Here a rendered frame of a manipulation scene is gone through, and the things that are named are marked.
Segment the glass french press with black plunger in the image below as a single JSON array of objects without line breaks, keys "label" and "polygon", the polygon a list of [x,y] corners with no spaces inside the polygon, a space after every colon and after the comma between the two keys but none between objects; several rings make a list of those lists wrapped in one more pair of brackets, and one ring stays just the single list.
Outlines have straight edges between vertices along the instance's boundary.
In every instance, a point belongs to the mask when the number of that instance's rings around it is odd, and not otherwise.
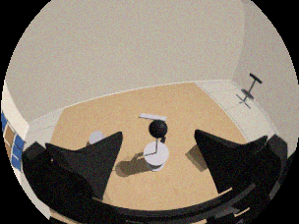
[{"label": "glass french press with black plunger", "polygon": [[164,120],[150,121],[149,134],[156,140],[153,140],[145,147],[145,159],[151,171],[160,171],[169,158],[169,150],[165,146],[166,133],[168,133],[168,125]]}]

